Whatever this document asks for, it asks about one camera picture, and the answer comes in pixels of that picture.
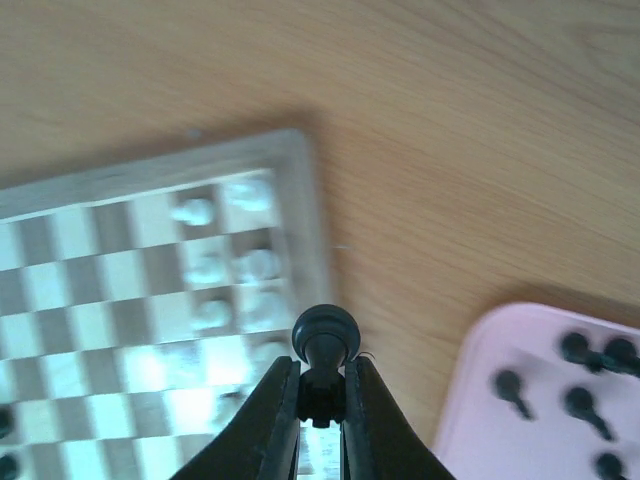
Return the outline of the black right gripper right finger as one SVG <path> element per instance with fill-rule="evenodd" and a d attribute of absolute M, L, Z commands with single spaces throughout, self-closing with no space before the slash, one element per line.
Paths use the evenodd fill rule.
<path fill-rule="evenodd" d="M 412 429 L 373 362 L 345 365 L 341 424 L 343 479 L 451 479 L 453 475 Z"/>

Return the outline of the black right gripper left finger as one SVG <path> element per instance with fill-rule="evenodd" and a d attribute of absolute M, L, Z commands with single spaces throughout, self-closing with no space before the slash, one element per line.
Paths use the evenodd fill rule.
<path fill-rule="evenodd" d="M 174 480 L 271 480 L 297 477 L 301 364 L 277 358 L 230 423 Z"/>

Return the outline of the black rook piece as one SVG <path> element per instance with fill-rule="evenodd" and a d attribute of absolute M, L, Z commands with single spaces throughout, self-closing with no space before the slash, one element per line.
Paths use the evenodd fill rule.
<path fill-rule="evenodd" d="M 324 429 L 339 424 L 346 412 L 346 381 L 340 369 L 360 349 L 361 334 L 353 316 L 333 304 L 305 310 L 292 329 L 295 353 L 309 366 L 301 375 L 298 417 Z"/>
<path fill-rule="evenodd" d="M 601 354 L 593 351 L 588 339 L 579 332 L 572 331 L 562 337 L 560 354 L 565 361 L 581 365 L 590 373 L 603 370 Z"/>

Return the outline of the black king piece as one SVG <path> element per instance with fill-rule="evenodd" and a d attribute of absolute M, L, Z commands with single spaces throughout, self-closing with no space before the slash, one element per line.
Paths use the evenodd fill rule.
<path fill-rule="evenodd" d="M 10 435 L 13 429 L 14 423 L 11 410 L 2 406 L 0 408 L 0 438 L 3 439 Z"/>

